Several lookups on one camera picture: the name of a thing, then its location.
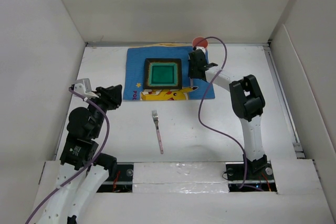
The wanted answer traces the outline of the square green ceramic plate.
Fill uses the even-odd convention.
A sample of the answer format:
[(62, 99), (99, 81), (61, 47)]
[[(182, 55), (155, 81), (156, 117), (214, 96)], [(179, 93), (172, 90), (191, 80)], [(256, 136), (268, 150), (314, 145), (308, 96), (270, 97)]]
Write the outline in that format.
[(181, 59), (146, 58), (143, 86), (145, 89), (181, 89)]

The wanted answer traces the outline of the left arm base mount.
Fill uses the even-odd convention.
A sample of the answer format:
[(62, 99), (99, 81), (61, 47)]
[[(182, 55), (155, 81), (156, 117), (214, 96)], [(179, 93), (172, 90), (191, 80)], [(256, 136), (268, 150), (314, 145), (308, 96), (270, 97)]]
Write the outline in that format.
[(131, 193), (133, 187), (134, 164), (119, 163), (116, 175), (108, 178), (98, 189), (98, 193)]

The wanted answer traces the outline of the pink plastic cup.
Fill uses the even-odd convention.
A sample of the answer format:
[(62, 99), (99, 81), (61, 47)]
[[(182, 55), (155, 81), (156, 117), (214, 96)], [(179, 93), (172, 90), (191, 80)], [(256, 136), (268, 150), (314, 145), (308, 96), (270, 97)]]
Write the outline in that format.
[(196, 37), (193, 39), (192, 41), (192, 46), (193, 47), (197, 47), (197, 46), (200, 46), (200, 47), (205, 47), (207, 48), (208, 47), (208, 41), (206, 38), (204, 37)]

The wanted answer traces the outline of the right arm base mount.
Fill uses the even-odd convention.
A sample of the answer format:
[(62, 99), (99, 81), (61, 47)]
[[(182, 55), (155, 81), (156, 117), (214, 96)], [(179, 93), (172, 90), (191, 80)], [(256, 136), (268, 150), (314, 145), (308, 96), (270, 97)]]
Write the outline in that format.
[(244, 171), (243, 163), (226, 163), (226, 170), (222, 173), (222, 178), (227, 180), (230, 193), (252, 191), (277, 192), (274, 173), (270, 163), (254, 174), (247, 171), (245, 183), (241, 188)]

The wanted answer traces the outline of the fork with pink handle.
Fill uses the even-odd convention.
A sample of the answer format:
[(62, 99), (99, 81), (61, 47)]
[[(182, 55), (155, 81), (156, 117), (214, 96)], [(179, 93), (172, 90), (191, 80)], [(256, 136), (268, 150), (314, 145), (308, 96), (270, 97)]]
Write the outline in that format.
[(159, 143), (159, 148), (160, 148), (160, 153), (163, 155), (164, 154), (164, 149), (163, 149), (163, 144), (162, 144), (162, 139), (161, 139), (161, 134), (160, 134), (160, 129), (159, 129), (159, 117), (157, 114), (156, 110), (152, 111), (152, 119), (155, 125), (155, 130), (156, 130), (156, 135)]

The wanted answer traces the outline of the blue Pikachu placemat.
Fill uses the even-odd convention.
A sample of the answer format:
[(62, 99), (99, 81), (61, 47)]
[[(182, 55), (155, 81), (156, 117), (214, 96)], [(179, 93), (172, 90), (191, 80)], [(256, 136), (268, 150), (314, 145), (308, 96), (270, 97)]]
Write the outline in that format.
[(123, 99), (126, 101), (200, 100), (208, 83), (188, 77), (192, 46), (129, 48)]

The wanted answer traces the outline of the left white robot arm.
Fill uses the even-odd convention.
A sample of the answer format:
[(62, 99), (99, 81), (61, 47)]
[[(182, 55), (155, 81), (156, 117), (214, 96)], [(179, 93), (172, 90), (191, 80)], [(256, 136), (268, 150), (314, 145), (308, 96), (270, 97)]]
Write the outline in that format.
[(122, 86), (97, 87), (93, 90), (89, 79), (76, 81), (69, 92), (88, 104), (73, 109), (68, 117), (64, 149), (54, 189), (34, 209), (43, 212), (37, 223), (80, 223), (99, 187), (117, 176), (117, 159), (102, 152), (98, 138), (102, 126), (110, 128), (107, 112), (120, 107)]

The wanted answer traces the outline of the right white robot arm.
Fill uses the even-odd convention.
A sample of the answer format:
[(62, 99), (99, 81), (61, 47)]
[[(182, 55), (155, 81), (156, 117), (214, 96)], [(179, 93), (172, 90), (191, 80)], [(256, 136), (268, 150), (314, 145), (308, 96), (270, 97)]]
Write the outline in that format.
[(215, 84), (229, 92), (244, 138), (241, 180), (256, 178), (267, 165), (261, 137), (261, 115), (266, 103), (256, 77), (252, 74), (237, 76), (209, 63), (202, 47), (195, 47), (189, 53), (188, 77), (206, 81), (210, 86)]

